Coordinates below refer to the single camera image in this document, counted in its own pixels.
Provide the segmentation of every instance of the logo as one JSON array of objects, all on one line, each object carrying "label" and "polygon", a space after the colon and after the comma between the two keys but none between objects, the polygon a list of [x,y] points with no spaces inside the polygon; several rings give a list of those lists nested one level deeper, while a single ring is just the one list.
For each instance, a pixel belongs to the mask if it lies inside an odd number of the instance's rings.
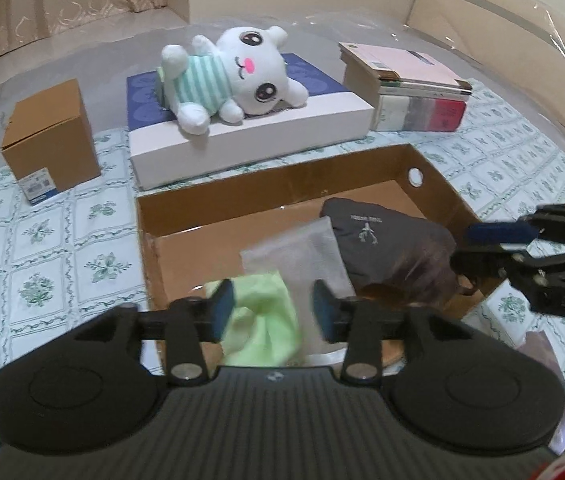
[{"label": "logo", "polygon": [[363,243],[365,243],[369,239],[371,240],[372,245],[376,245],[378,243],[378,238],[376,238],[373,229],[369,227],[369,222],[365,222],[365,227],[363,227],[358,234],[358,239]]},{"label": "logo", "polygon": [[267,374],[266,378],[268,381],[272,381],[272,383],[279,383],[285,378],[285,376],[277,371]]}]

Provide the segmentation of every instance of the pink book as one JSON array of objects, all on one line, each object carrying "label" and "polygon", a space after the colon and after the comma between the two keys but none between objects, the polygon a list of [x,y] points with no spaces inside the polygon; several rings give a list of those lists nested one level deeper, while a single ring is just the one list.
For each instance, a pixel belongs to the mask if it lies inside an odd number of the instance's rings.
[{"label": "pink book", "polygon": [[382,81],[426,83],[471,90],[469,83],[427,54],[360,43],[339,45],[343,54],[353,57]]}]

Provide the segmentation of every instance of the green striped shirt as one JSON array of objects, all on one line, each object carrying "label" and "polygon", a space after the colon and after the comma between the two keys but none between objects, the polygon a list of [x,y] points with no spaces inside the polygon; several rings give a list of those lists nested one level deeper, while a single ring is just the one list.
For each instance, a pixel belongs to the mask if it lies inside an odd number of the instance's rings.
[{"label": "green striped shirt", "polygon": [[174,81],[179,103],[198,103],[214,115],[231,97],[229,78],[218,56],[189,56],[189,66]]}]

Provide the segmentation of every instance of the plush toy face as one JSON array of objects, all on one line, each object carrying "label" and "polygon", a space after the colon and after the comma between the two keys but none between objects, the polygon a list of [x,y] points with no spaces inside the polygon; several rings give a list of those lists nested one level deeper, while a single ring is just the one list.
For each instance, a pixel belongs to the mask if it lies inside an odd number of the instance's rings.
[{"label": "plush toy face", "polygon": [[246,114],[263,115],[281,99],[296,105],[297,84],[287,77],[285,60],[278,52],[286,39],[280,27],[235,27],[216,42],[232,96]]}]

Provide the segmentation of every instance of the pink cheek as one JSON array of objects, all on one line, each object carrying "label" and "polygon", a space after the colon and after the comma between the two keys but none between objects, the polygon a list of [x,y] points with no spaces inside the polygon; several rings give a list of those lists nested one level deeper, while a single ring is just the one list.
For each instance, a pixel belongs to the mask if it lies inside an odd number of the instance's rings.
[{"label": "pink cheek", "polygon": [[245,60],[243,61],[243,63],[245,64],[246,72],[248,74],[253,74],[254,70],[256,70],[256,67],[254,65],[254,61],[250,57],[245,57]]}]

